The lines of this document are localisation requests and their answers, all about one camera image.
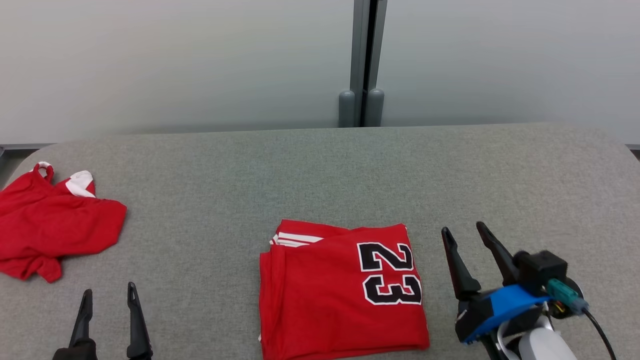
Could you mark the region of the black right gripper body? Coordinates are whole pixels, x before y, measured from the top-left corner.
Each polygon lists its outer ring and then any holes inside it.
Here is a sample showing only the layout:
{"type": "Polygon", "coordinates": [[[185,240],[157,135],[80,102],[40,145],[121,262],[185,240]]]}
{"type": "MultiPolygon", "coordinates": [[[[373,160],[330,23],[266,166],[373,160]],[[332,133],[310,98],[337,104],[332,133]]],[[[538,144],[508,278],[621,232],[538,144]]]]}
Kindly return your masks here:
{"type": "Polygon", "coordinates": [[[487,347],[498,342],[498,326],[487,327],[484,323],[495,317],[494,291],[458,291],[458,315],[455,319],[455,334],[460,343],[482,342],[487,347]]]}

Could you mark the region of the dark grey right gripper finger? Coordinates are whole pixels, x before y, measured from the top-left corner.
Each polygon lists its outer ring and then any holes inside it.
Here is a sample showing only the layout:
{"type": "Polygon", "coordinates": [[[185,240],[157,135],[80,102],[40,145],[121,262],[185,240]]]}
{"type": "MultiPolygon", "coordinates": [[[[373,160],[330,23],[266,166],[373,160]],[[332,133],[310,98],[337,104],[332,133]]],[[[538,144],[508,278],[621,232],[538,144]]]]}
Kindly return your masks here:
{"type": "Polygon", "coordinates": [[[442,242],[445,248],[455,298],[458,301],[470,301],[480,293],[482,286],[471,276],[464,260],[458,252],[458,243],[448,227],[441,230],[442,242]]]}
{"type": "Polygon", "coordinates": [[[482,243],[493,255],[494,261],[502,275],[502,285],[506,287],[517,284],[519,269],[515,266],[514,257],[510,251],[503,246],[484,222],[476,222],[476,228],[482,239],[482,243]]]}

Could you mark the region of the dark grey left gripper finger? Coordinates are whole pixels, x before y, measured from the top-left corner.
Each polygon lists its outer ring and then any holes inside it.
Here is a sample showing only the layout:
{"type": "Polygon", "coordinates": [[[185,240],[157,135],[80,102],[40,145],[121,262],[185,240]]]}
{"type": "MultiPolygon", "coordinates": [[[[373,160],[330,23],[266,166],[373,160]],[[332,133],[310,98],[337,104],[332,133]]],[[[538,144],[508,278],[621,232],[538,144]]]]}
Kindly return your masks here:
{"type": "Polygon", "coordinates": [[[78,347],[93,339],[90,337],[90,321],[93,317],[93,291],[88,288],[84,290],[78,313],[74,322],[69,348],[78,347]]]}
{"type": "Polygon", "coordinates": [[[153,358],[153,347],[137,287],[133,281],[127,284],[126,304],[130,314],[130,344],[126,347],[126,357],[128,360],[151,360],[153,358]]]}

